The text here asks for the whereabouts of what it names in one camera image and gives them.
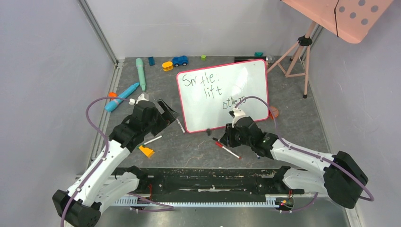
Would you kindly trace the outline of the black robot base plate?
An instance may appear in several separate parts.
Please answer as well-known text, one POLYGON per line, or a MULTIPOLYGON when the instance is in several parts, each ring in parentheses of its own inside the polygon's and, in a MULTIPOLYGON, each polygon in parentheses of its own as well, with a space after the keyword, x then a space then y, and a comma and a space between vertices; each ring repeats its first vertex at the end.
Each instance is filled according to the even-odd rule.
POLYGON ((266 195, 300 195, 279 179, 281 169, 118 167, 114 179, 130 172, 139 178, 136 194, 156 202, 263 202, 266 195))

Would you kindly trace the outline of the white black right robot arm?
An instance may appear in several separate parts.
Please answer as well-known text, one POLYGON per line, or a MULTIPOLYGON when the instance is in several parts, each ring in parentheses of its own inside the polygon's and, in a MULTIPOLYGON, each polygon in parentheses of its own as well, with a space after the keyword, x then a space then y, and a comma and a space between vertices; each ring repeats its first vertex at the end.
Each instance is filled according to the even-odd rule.
POLYGON ((333 155, 296 146, 274 133, 263 132, 251 117, 226 124, 218 141, 231 148, 249 146, 260 157, 294 165, 281 167, 274 178, 273 187, 279 193, 323 193, 337 204, 353 209, 368 183, 367 175, 350 154, 339 151, 333 155))

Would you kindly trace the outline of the pink framed whiteboard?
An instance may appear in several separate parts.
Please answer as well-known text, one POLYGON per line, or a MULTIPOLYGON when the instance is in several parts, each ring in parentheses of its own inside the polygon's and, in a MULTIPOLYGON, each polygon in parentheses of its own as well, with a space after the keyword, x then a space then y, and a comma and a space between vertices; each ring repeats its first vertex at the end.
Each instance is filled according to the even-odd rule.
POLYGON ((177 74, 185 129, 189 133, 224 128, 235 106, 254 121, 268 119, 266 62, 262 59, 229 63, 177 74))

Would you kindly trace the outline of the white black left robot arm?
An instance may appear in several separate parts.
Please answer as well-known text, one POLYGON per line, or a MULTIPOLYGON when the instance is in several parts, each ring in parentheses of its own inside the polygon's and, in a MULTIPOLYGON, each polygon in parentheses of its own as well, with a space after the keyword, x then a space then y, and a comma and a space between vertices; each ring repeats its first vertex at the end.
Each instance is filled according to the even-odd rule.
POLYGON ((105 146, 84 174, 66 191, 54 193, 52 201, 61 218, 60 226, 69 223, 74 227, 94 227, 101 215, 122 196, 148 188, 146 173, 134 166, 110 184, 105 185, 105 182, 143 143, 146 135, 159 134, 177 119, 178 113, 163 99, 157 101, 163 112, 142 96, 130 99, 129 104, 133 106, 132 113, 115 126, 109 136, 100 132, 105 146))

